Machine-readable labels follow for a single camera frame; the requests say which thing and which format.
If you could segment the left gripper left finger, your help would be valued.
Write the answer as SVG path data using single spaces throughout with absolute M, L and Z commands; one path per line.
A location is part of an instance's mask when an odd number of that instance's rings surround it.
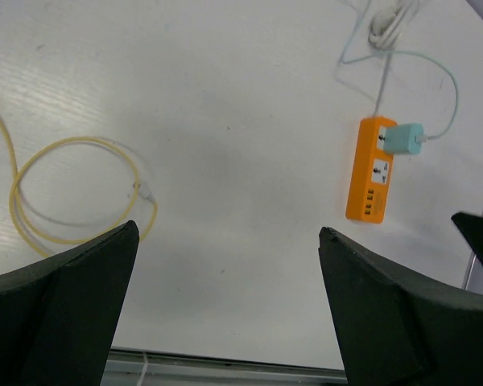
M 0 275 L 0 385 L 99 385 L 139 244 L 130 220 Z

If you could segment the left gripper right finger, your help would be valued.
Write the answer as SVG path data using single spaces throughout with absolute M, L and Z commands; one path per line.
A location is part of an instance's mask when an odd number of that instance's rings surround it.
M 483 295 L 424 276 L 333 228 L 319 257 L 351 385 L 483 385 Z

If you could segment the orange power strip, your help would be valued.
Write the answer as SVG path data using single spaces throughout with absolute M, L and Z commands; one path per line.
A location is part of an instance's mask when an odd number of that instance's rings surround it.
M 387 117 L 368 117 L 360 122 L 345 216 L 349 220 L 380 224 L 394 156 L 384 152 L 386 130 L 397 125 Z

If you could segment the teal plug adapter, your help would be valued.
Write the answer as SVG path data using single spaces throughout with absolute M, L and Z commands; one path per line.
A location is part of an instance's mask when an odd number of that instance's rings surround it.
M 386 128 L 383 151 L 387 154 L 418 155 L 425 141 L 423 126 L 407 123 Z

